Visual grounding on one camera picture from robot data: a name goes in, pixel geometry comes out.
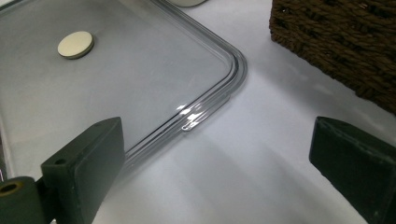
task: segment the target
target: plastic lid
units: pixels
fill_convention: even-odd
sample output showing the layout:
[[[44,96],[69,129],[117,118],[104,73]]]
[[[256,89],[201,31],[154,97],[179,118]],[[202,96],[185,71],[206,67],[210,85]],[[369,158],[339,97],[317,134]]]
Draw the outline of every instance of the plastic lid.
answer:
[[[76,31],[95,47],[57,52]],[[0,125],[11,176],[121,117],[128,164],[192,129],[242,83],[242,54],[166,1],[21,1],[0,11]]]

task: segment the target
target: cream-colored disc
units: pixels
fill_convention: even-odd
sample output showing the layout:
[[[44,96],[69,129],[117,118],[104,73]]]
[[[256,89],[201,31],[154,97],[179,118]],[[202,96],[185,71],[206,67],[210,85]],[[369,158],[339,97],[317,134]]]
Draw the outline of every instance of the cream-colored disc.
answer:
[[[178,7],[194,7],[203,3],[206,0],[168,0]]]
[[[58,45],[58,52],[66,59],[77,59],[93,48],[93,37],[85,31],[78,31],[65,37]]]

